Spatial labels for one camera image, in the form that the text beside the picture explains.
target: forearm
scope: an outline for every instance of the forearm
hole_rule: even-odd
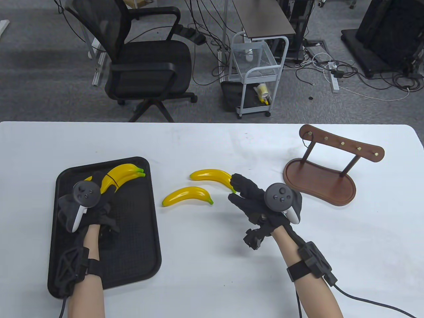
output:
[[[280,248],[287,266],[301,261],[298,246],[288,235],[284,227],[276,228],[272,233]],[[303,308],[309,318],[343,318],[333,293],[322,278],[310,273],[294,283]]]
[[[99,258],[100,225],[90,225],[84,239],[84,247],[89,249],[88,258]],[[76,284],[68,306],[69,318],[104,318],[104,298],[102,280],[96,275],[86,275]]]

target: hand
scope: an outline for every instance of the hand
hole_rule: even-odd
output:
[[[231,176],[230,184],[234,190],[240,192],[240,196],[231,193],[228,196],[230,202],[242,210],[251,223],[260,226],[259,229],[246,232],[244,241],[251,248],[258,249],[264,237],[270,236],[279,226],[291,229],[290,221],[284,214],[274,212],[266,206],[265,191],[259,189],[252,180],[235,173]]]
[[[95,172],[92,182],[101,187],[102,180],[106,174],[103,172]],[[84,229],[92,224],[98,224],[109,227],[115,232],[119,232],[116,221],[108,216],[111,206],[110,201],[115,194],[116,187],[110,186],[100,197],[99,202],[82,216],[78,229]],[[65,226],[68,232],[72,232],[72,226],[78,211],[79,204],[76,203],[71,194],[64,195],[58,199],[59,213],[58,219]]]

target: white cart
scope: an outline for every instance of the white cart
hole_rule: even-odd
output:
[[[241,82],[243,91],[241,96],[240,107],[236,107],[239,118],[243,114],[266,112],[266,116],[271,116],[272,107],[274,105],[275,96],[277,94],[278,84],[280,82],[281,73],[283,71],[286,54],[289,47],[289,40],[286,36],[272,36],[252,39],[252,42],[235,43],[235,39],[245,36],[246,32],[236,33],[231,40],[231,55],[229,63],[228,80],[232,82]],[[277,64],[271,49],[266,40],[282,39],[284,40],[284,52],[281,63]],[[231,74],[233,64],[237,69],[237,74]],[[269,105],[243,108],[246,86],[253,83],[274,82],[274,89]]]

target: chair seat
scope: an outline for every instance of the chair seat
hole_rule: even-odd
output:
[[[167,62],[176,66],[178,77],[170,95],[186,92],[191,80],[190,50],[180,41],[130,42],[122,48],[115,64]],[[169,74],[156,71],[109,72],[106,93],[111,98],[144,99],[159,97],[163,92]]]

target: banana bunch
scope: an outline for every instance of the banana bunch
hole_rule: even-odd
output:
[[[116,192],[126,182],[145,176],[146,174],[144,173],[143,169],[138,168],[136,165],[131,163],[125,163],[123,165],[116,166],[103,178],[102,185],[100,187],[100,193],[105,193],[111,185],[116,187]],[[92,176],[86,178],[85,181],[91,181],[91,179]]]
[[[216,181],[222,183],[232,192],[236,193],[230,184],[231,175],[225,171],[217,169],[205,169],[195,171],[190,175],[190,179],[194,181]],[[172,204],[181,202],[187,199],[197,199],[213,204],[209,192],[200,187],[185,187],[172,192],[162,202],[163,206],[170,206]]]

